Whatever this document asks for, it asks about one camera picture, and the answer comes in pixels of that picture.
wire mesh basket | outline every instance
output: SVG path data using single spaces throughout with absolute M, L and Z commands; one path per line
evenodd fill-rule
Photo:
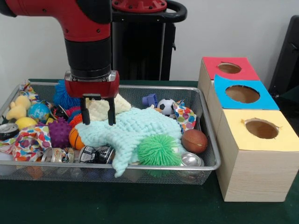
M 40 99 L 53 101 L 56 83 L 35 82 L 31 85 L 39 94 Z M 120 94 L 132 106 L 141 109 L 144 108 L 142 97 L 151 93 L 156 93 L 158 100 L 163 98 L 171 98 L 175 101 L 184 99 L 185 105 L 197 115 L 195 128 L 205 133 L 208 138 L 206 151 L 198 154 L 204 161 L 204 167 L 129 165 L 121 177 L 115 178 L 115 170 L 110 164 L 0 161 L 0 179 L 202 185 L 221 163 L 202 92 L 191 87 L 120 86 Z M 7 122 L 4 117 L 9 110 L 10 102 L 14 101 L 17 96 L 18 87 L 0 109 L 1 123 Z

soccer ball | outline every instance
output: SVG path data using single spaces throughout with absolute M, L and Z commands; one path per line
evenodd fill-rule
M 171 114 L 174 114 L 173 103 L 174 100 L 172 99 L 162 99 L 158 103 L 157 108 L 162 110 L 162 114 L 169 116 Z

stacked wooden boxes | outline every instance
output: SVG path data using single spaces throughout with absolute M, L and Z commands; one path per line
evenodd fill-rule
M 204 57 L 199 88 L 220 148 L 224 200 L 284 201 L 299 169 L 299 138 L 249 61 Z

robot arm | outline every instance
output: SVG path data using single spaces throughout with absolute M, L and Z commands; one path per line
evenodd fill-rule
M 111 71 L 111 0 L 0 0 L 0 13 L 56 18 L 71 68 L 65 74 L 65 85 L 71 97 L 81 98 L 83 123 L 90 123 L 85 98 L 94 98 L 109 102 L 109 124 L 115 124 L 119 75 Z

blue paper top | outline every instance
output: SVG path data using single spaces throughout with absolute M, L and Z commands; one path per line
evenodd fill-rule
M 231 86 L 250 87 L 259 93 L 260 98 L 253 103 L 242 103 L 233 100 L 226 94 L 226 89 Z M 279 107 L 261 81 L 230 80 L 215 75 L 214 88 L 222 107 L 225 109 L 279 110 Z

